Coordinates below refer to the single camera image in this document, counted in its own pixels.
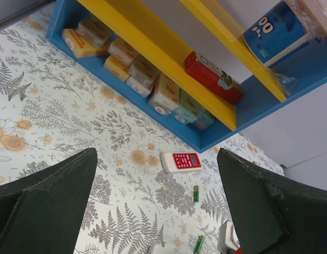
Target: red keypad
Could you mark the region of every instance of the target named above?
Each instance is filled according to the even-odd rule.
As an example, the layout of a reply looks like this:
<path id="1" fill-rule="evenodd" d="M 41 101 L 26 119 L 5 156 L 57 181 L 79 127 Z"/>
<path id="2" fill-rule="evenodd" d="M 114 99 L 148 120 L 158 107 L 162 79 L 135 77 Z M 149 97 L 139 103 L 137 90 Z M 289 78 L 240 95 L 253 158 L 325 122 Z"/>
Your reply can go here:
<path id="1" fill-rule="evenodd" d="M 201 167 L 196 153 L 173 153 L 173 159 L 178 169 Z"/>

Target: red box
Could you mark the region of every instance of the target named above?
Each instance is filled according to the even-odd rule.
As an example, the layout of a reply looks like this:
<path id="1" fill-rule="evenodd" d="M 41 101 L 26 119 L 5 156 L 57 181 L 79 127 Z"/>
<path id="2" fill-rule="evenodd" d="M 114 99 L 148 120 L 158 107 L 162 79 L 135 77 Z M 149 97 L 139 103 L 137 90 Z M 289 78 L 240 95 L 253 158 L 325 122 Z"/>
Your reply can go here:
<path id="1" fill-rule="evenodd" d="M 244 97 L 242 87 L 205 57 L 192 52 L 185 59 L 186 72 L 231 104 Z"/>

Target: blue shelf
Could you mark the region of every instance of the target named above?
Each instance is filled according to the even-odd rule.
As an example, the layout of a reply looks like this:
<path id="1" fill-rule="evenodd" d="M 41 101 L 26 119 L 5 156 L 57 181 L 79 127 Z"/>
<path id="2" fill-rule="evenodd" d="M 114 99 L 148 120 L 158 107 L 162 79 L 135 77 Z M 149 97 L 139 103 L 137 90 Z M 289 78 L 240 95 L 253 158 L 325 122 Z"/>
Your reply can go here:
<path id="1" fill-rule="evenodd" d="M 182 125 L 172 117 L 163 117 L 152 110 L 147 105 L 147 98 L 142 98 L 102 67 L 107 56 L 75 58 L 60 35 L 64 28 L 76 28 L 78 22 L 89 14 L 76 0 L 58 0 L 47 39 L 197 152 L 209 149 L 327 82 L 327 41 L 312 42 L 275 66 L 279 73 L 298 79 L 297 86 L 285 102 L 280 103 L 255 76 L 251 76 L 243 82 L 246 96 L 236 106 L 238 128 L 231 131 L 216 120 L 209 128 L 200 131 L 191 124 Z"/>

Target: cartoon eye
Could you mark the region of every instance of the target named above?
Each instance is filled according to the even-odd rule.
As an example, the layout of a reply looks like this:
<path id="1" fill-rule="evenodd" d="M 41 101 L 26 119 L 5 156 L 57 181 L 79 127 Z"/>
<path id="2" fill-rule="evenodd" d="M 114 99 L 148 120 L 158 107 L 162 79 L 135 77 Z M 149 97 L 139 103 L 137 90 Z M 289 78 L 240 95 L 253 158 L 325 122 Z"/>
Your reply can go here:
<path id="1" fill-rule="evenodd" d="M 264 25 L 264 28 L 262 29 L 264 33 L 269 33 L 270 31 L 273 30 L 273 26 L 270 23 L 267 23 L 266 25 Z"/>
<path id="2" fill-rule="evenodd" d="M 263 17 L 262 20 L 259 21 L 259 25 L 264 25 L 268 21 L 267 17 Z"/>

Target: floral tablecloth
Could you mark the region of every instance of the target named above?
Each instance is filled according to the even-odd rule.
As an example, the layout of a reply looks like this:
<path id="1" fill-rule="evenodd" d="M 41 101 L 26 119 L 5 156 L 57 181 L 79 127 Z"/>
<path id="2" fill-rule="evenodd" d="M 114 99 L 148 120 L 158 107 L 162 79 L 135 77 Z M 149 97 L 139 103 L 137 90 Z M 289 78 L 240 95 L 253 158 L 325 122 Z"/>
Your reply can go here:
<path id="1" fill-rule="evenodd" d="M 219 148 L 282 169 L 237 134 L 201 154 L 202 171 L 165 174 L 162 151 L 192 149 L 45 40 L 54 6 L 0 32 L 0 185 L 95 147 L 75 253 L 147 253 L 151 242 L 192 253 L 201 234 L 202 253 L 218 253 L 219 226 L 231 219 Z"/>

